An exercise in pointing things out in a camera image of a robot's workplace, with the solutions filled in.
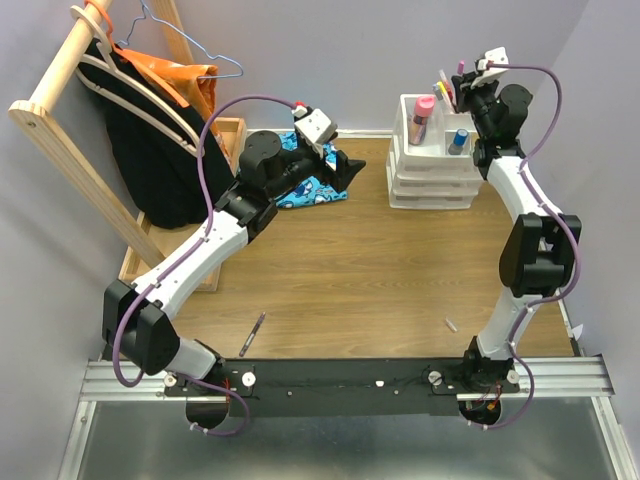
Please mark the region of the red clear-cap pen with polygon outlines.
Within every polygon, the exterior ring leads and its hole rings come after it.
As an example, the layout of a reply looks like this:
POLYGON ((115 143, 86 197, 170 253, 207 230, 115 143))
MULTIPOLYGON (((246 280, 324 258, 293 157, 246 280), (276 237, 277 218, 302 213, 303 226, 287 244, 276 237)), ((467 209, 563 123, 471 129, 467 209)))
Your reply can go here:
POLYGON ((454 113, 456 113, 457 112, 457 108, 456 108, 455 95, 454 95, 454 91, 453 91, 453 88, 451 86, 451 83, 449 81, 449 78, 448 78, 448 76, 446 75, 446 73, 444 72, 443 69, 440 69, 438 71, 438 74, 439 74, 439 77, 440 77, 440 82, 442 83, 442 85, 443 85, 443 87, 444 87, 444 89, 445 89, 445 91, 447 93, 447 96, 449 98, 449 102, 451 104, 451 109, 452 109, 452 111, 454 113))

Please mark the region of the grey cap white marker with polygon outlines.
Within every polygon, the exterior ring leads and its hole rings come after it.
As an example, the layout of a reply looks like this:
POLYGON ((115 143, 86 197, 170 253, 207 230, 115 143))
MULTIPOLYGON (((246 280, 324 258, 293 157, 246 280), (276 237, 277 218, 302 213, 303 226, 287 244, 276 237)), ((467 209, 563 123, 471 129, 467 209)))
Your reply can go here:
POLYGON ((442 93, 440 87, 437 84, 434 84, 432 86, 432 90, 433 90, 433 94, 435 95, 435 97, 436 97, 436 99, 438 101, 442 101, 444 99, 443 93, 442 93))

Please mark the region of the pink lid pen tube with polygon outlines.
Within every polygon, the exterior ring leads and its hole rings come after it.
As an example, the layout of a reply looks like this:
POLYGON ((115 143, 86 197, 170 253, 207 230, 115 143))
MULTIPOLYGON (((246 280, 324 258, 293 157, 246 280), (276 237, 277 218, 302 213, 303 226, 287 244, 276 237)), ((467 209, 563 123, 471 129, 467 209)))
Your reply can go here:
POLYGON ((427 132, 427 125, 435 109, 435 95, 421 95, 416 98, 411 118, 408 121, 408 144, 421 145, 427 132))

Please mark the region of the small white chalk piece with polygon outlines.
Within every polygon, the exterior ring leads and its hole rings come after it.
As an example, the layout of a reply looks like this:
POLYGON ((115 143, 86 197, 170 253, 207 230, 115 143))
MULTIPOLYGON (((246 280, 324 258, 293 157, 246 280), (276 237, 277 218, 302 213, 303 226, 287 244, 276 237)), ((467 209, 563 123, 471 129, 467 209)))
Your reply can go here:
POLYGON ((453 332, 453 333, 457 333, 458 332, 458 328, 457 326, 448 318, 445 318, 445 324, 447 325, 447 327, 453 332))

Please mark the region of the dark purple pen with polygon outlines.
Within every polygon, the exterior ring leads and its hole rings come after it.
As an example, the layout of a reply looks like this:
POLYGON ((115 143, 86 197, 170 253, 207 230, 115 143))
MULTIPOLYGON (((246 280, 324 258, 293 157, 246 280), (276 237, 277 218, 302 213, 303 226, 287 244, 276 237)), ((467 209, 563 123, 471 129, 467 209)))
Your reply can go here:
POLYGON ((243 345, 242 345, 242 347, 241 347, 241 349, 240 349, 240 351, 238 353, 238 356, 240 358, 244 357, 247 354, 247 352, 248 352, 249 348, 251 347, 252 343, 254 342, 255 337, 258 334, 258 332, 259 332, 259 330, 260 330, 265 318, 266 318, 266 313, 262 312, 260 314, 260 316, 258 317, 256 323, 252 327, 249 335, 247 336, 247 339, 243 343, 243 345))

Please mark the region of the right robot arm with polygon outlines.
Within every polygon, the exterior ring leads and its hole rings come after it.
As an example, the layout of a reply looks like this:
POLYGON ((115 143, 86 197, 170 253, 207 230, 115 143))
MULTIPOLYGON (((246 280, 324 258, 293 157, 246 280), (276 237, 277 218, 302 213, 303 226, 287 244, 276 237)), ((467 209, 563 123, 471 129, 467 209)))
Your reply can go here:
POLYGON ((513 222, 499 260, 502 293, 456 373, 467 389, 480 392, 506 381, 517 345, 539 306, 569 283, 582 224, 540 192, 525 162, 519 134, 532 94, 518 84, 501 87, 497 79, 480 73, 455 75, 452 84, 458 110, 470 114, 478 133, 474 164, 513 222))

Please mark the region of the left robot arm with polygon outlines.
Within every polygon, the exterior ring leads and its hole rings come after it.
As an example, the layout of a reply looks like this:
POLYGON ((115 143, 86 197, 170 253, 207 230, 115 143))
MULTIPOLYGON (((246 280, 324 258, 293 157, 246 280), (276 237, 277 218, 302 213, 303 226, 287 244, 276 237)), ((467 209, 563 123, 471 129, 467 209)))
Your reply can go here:
POLYGON ((293 150, 285 149, 272 131, 249 135, 235 180, 207 220, 133 283, 116 280, 107 287, 102 335, 112 348, 114 372, 123 386, 132 388, 140 381, 125 378, 120 360, 126 358, 141 375, 167 371, 186 376, 201 395, 220 387, 219 355, 199 341, 181 337, 172 321, 211 271, 266 229, 278 213, 278 198, 310 177, 341 192, 366 165, 341 150, 335 156, 329 162, 323 144, 310 145, 301 133, 293 150))

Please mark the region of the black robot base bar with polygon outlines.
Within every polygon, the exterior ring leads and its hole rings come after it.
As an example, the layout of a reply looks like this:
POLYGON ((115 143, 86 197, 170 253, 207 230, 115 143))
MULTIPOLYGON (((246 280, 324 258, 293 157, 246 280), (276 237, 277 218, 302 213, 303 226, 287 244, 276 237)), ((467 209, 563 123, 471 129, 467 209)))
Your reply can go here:
POLYGON ((184 397, 189 420, 206 427, 228 417, 352 417, 464 414, 492 425, 499 398, 520 390, 514 363, 506 381, 470 389, 457 379, 462 358, 236 359, 204 387, 183 377, 165 394, 184 397))

